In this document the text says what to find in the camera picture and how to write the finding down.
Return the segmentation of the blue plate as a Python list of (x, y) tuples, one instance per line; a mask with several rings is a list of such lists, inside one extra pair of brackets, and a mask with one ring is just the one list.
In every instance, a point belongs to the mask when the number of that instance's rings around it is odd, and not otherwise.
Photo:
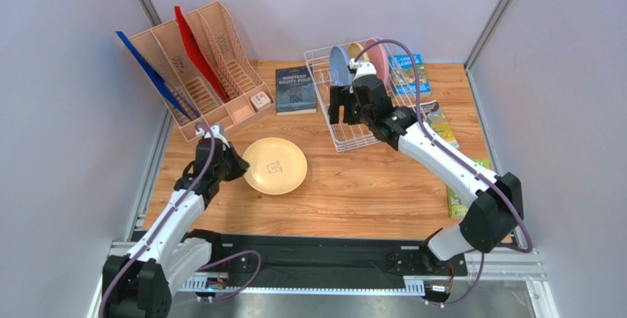
[(349, 56), (344, 48), (340, 46), (332, 47), (329, 56), (329, 70), (334, 85), (348, 86), (351, 84), (349, 61)]

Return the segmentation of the yellow bear plate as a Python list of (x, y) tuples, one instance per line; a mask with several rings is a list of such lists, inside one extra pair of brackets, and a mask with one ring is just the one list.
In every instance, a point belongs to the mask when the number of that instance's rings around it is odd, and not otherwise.
[(243, 159), (249, 164), (244, 179), (263, 194), (292, 192), (302, 184), (308, 172), (303, 151), (284, 138), (257, 140), (247, 147)]

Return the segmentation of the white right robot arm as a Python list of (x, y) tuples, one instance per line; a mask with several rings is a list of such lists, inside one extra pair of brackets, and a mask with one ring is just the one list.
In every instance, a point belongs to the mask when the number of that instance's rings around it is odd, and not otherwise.
[(457, 225), (438, 230), (422, 245), (431, 260), (446, 261), (470, 250), (491, 252), (523, 225), (520, 180), (498, 175), (460, 153), (433, 131), (416, 106), (395, 106), (375, 75), (330, 88), (329, 122), (364, 124), (376, 139), (421, 163), (469, 208)]

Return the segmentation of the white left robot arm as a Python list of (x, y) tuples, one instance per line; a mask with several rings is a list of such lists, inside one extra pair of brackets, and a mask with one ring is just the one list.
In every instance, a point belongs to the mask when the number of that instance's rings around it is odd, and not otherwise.
[(167, 317), (172, 298), (201, 268), (222, 267), (222, 236), (190, 230), (223, 182), (249, 167), (232, 143), (203, 138), (196, 156), (175, 183), (168, 205), (144, 236), (123, 255), (111, 255), (102, 269), (99, 317)]

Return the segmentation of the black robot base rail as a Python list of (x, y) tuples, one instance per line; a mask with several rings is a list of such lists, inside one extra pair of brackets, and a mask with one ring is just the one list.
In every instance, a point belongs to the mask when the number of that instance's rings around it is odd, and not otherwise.
[(465, 278), (463, 255), (447, 263), (424, 262), (420, 241), (219, 234), (192, 230), (184, 239), (207, 239), (216, 248), (212, 260), (244, 252), (214, 269), (231, 286), (251, 281), (252, 288), (401, 289), (405, 276)]

